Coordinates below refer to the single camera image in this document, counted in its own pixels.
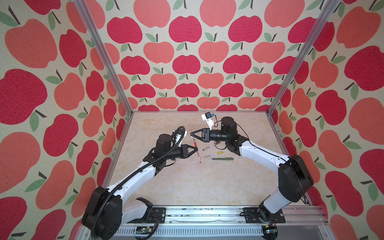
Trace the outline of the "red gel pen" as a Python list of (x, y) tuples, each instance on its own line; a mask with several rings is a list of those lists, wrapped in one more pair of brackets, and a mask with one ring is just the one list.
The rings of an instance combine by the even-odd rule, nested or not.
[(202, 163), (202, 160), (201, 160), (201, 157), (200, 157), (200, 154), (199, 154), (199, 149), (198, 149), (198, 146), (197, 146), (197, 143), (196, 143), (195, 138), (193, 138), (193, 142), (194, 142), (194, 146), (195, 146), (195, 148), (197, 149), (198, 159), (199, 159), (199, 162), (200, 162), (200, 164), (201, 164), (201, 163)]

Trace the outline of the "white patterned pen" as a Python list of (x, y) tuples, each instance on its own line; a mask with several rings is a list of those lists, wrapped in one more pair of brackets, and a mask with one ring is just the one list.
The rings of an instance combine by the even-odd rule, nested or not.
[(221, 141), (215, 141), (212, 145), (210, 145), (210, 146), (204, 148), (203, 151), (208, 150), (208, 149), (210, 149), (210, 148), (212, 148), (212, 147), (215, 147), (215, 146), (216, 146), (217, 144), (219, 144), (219, 143), (221, 143)]

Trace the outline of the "green fountain pen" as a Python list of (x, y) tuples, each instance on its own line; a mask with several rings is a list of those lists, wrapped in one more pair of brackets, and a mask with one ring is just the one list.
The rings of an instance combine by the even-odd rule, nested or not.
[(227, 158), (212, 158), (213, 161), (233, 161), (234, 158), (230, 158), (230, 157), (227, 157)]

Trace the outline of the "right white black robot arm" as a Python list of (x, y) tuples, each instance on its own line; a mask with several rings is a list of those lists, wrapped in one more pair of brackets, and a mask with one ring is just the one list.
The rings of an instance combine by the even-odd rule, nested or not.
[(274, 220), (275, 214), (290, 203), (297, 203), (314, 185), (302, 157), (278, 154), (255, 144), (238, 133), (239, 125), (232, 117), (223, 117), (219, 130), (212, 128), (212, 119), (205, 122), (209, 127), (191, 132), (192, 137), (205, 143), (224, 142), (230, 152), (251, 159), (278, 176), (278, 189), (259, 205), (259, 219), (263, 223)]

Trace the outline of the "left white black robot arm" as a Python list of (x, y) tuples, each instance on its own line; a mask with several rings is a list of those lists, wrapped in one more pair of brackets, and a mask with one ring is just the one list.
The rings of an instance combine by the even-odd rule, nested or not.
[(158, 229), (160, 219), (153, 212), (153, 204), (137, 198), (124, 208), (124, 204), (144, 183), (155, 177), (167, 161), (187, 159), (198, 152), (196, 146), (182, 144), (185, 133), (159, 136), (156, 146), (144, 157), (143, 162), (124, 179), (107, 188), (97, 187), (82, 218), (82, 225), (91, 231), (93, 240), (109, 240), (122, 224), (138, 223), (137, 240), (149, 239)]

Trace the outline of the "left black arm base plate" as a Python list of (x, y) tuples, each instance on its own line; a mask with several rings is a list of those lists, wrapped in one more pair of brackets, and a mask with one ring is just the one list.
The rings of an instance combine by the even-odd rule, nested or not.
[(149, 208), (146, 210), (144, 216), (140, 219), (135, 219), (129, 222), (129, 224), (150, 224), (158, 221), (160, 224), (165, 223), (166, 208)]

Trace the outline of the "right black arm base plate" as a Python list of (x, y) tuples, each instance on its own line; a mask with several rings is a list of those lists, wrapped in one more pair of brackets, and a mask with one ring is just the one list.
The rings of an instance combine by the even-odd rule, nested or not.
[(282, 210), (271, 214), (267, 210), (260, 212), (258, 207), (243, 208), (243, 211), (239, 214), (240, 217), (244, 217), (247, 224), (284, 224), (286, 223), (285, 216)]

